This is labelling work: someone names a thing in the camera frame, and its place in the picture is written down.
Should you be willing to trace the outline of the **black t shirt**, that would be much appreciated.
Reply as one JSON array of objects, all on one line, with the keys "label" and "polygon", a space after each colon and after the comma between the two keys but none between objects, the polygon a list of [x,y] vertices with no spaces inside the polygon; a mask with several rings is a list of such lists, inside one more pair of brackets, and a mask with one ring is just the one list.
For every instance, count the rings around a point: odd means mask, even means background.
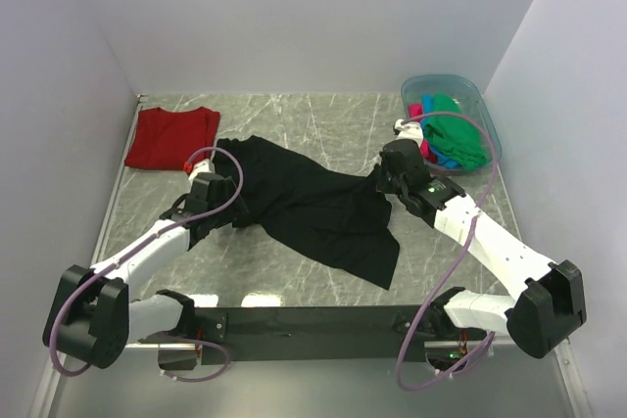
[{"label": "black t shirt", "polygon": [[217,145],[216,172],[244,181],[247,210],[233,226],[259,224],[305,257],[390,288],[400,245],[388,228],[392,206],[377,191],[375,174],[335,172],[259,136]]}]

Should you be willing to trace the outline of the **clear blue plastic bin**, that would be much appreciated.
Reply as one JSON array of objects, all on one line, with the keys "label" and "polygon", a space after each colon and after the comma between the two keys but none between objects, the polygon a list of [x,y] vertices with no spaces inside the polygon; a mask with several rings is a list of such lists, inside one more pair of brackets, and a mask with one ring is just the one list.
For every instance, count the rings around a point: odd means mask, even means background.
[{"label": "clear blue plastic bin", "polygon": [[501,157],[501,143],[488,113],[487,107],[478,88],[468,79],[453,74],[427,74],[407,79],[401,87],[401,98],[406,116],[409,116],[408,106],[414,103],[421,104],[423,95],[432,95],[434,111],[419,115],[418,121],[428,116],[454,116],[472,124],[480,133],[481,146],[488,162],[472,170],[447,169],[437,164],[426,163],[433,171],[449,174],[463,174],[487,169]]}]

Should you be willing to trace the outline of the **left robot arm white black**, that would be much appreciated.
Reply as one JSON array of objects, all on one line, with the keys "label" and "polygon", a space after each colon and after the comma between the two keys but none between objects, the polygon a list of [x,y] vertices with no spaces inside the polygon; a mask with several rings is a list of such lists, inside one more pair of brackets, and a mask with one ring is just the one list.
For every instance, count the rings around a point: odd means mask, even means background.
[{"label": "left robot arm white black", "polygon": [[127,344],[163,334],[175,342],[203,344],[194,301],[161,290],[147,301],[134,297],[155,272],[189,252],[244,210],[243,178],[201,172],[188,192],[162,212],[148,231],[119,253],[89,268],[73,265],[60,278],[42,342],[53,367],[66,377],[65,354],[85,369],[111,366]]}]

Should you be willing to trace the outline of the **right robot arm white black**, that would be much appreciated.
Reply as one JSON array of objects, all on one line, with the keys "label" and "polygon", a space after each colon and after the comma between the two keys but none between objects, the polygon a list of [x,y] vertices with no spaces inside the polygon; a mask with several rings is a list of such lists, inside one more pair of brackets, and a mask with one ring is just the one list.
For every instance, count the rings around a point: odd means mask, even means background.
[{"label": "right robot arm white black", "polygon": [[406,210],[451,238],[505,287],[503,296],[451,288],[428,302],[417,327],[437,339],[467,330],[509,336],[526,354],[545,357],[587,320],[583,275],[525,246],[447,176],[433,176],[416,142],[383,147],[379,186]]}]

